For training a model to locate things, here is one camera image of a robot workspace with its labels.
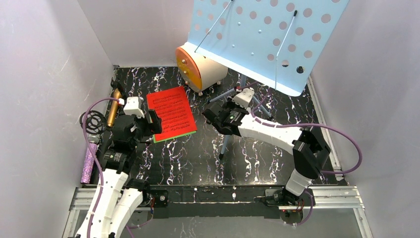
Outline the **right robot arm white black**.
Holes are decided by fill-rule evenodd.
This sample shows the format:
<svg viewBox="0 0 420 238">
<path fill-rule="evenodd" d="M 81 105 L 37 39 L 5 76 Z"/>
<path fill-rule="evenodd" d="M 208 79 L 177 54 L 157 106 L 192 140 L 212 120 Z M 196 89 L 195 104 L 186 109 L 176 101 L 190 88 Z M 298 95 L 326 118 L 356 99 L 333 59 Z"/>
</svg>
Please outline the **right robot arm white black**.
<svg viewBox="0 0 420 238">
<path fill-rule="evenodd" d="M 282 190 L 266 199 L 268 206 L 298 203 L 312 181 L 320 176 L 331 152 L 320 128 L 273 124 L 233 101 L 222 105 L 208 103 L 202 115 L 220 134 L 260 140 L 293 156 L 294 170 Z"/>
</svg>

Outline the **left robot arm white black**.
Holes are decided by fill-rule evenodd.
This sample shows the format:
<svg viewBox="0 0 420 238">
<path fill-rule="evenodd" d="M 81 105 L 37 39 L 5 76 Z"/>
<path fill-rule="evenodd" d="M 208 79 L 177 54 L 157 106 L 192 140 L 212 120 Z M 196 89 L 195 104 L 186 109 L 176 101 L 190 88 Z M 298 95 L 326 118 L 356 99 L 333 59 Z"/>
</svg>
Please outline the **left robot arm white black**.
<svg viewBox="0 0 420 238">
<path fill-rule="evenodd" d="M 100 159 L 102 179 L 99 180 L 88 213 L 77 238 L 118 238 L 135 209 L 150 201 L 149 185 L 141 179 L 129 178 L 133 156 L 141 139 L 162 132 L 161 118 L 155 110 L 142 110 L 120 115 L 111 128 L 111 144 Z"/>
</svg>

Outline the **gold microphone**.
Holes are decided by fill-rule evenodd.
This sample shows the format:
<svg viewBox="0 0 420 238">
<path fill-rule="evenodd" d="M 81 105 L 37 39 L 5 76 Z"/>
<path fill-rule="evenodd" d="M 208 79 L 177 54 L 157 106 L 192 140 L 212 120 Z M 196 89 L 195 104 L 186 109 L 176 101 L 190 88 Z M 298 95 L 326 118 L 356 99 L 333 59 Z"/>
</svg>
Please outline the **gold microphone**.
<svg viewBox="0 0 420 238">
<path fill-rule="evenodd" d="M 113 101 L 109 110 L 108 118 L 107 118 L 107 126 L 113 127 L 114 121 L 117 115 L 119 103 L 118 100 L 122 97 L 121 92 L 118 88 L 116 88 L 112 95 L 114 98 L 116 98 L 116 101 Z"/>
</svg>

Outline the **green sheet music page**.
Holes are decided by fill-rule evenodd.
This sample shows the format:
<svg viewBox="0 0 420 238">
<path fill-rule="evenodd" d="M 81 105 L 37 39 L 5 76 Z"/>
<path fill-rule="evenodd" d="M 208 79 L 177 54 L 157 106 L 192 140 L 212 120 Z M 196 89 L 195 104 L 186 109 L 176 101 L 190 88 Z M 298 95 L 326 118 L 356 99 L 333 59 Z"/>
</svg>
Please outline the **green sheet music page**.
<svg viewBox="0 0 420 238">
<path fill-rule="evenodd" d="M 177 136 L 173 136 L 173 137 L 169 137 L 169 138 L 165 138 L 165 139 L 161 139 L 161 140 L 157 140 L 156 135 L 154 135 L 153 136 L 153 142 L 154 143 L 159 143 L 159 142 L 163 142 L 163 141 L 167 141 L 167 140 L 171 140 L 171 139 L 176 139 L 176 138 L 183 137 L 183 136 L 188 136 L 188 135 L 191 135 L 191 134 L 194 134 L 194 133 L 196 133 L 196 131 L 187 132 L 185 134 L 181 134 L 181 135 L 177 135 Z"/>
</svg>

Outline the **black shock-mount tripod stand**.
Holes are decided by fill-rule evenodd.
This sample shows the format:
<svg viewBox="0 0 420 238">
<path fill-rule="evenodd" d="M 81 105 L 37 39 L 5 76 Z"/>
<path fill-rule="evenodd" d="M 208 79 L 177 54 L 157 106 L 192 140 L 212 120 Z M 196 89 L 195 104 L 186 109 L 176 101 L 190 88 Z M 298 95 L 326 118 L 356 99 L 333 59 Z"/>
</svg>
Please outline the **black shock-mount tripod stand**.
<svg viewBox="0 0 420 238">
<path fill-rule="evenodd" d="M 91 110 L 86 116 L 85 132 L 89 135 L 99 135 L 105 131 L 106 121 L 104 115 L 96 110 Z"/>
</svg>

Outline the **purple glitter microphone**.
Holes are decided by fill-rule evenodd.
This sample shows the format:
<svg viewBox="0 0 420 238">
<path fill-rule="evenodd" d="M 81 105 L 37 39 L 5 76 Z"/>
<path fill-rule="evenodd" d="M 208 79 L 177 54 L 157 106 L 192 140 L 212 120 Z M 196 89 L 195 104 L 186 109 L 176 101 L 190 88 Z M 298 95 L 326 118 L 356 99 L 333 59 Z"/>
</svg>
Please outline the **purple glitter microphone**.
<svg viewBox="0 0 420 238">
<path fill-rule="evenodd" d="M 100 142 L 100 138 L 97 135 L 89 135 L 88 136 L 89 145 L 87 146 L 86 156 L 84 160 L 84 166 L 81 175 L 81 184 L 89 184 L 92 176 L 92 170 L 95 163 L 94 156 L 91 153 L 91 149 L 96 154 L 98 150 L 98 144 Z"/>
</svg>

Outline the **light blue music stand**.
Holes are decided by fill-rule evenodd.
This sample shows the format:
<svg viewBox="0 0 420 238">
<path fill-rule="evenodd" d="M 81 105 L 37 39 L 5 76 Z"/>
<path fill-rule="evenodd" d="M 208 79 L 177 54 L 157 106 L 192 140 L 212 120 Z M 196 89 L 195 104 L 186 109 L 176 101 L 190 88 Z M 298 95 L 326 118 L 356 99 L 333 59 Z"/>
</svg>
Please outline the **light blue music stand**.
<svg viewBox="0 0 420 238">
<path fill-rule="evenodd" d="M 196 0 L 187 45 L 288 96 L 300 96 L 346 0 Z"/>
</svg>

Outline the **red sheet music page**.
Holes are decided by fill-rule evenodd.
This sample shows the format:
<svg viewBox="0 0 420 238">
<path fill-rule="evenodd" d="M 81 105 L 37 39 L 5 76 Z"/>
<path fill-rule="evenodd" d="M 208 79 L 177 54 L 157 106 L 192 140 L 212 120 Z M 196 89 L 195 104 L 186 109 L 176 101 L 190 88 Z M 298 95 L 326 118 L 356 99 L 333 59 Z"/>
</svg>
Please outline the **red sheet music page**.
<svg viewBox="0 0 420 238">
<path fill-rule="evenodd" d="M 157 140 L 197 131 L 184 87 L 150 93 L 147 103 L 148 108 L 155 110 L 162 119 L 162 133 L 155 134 Z"/>
</svg>

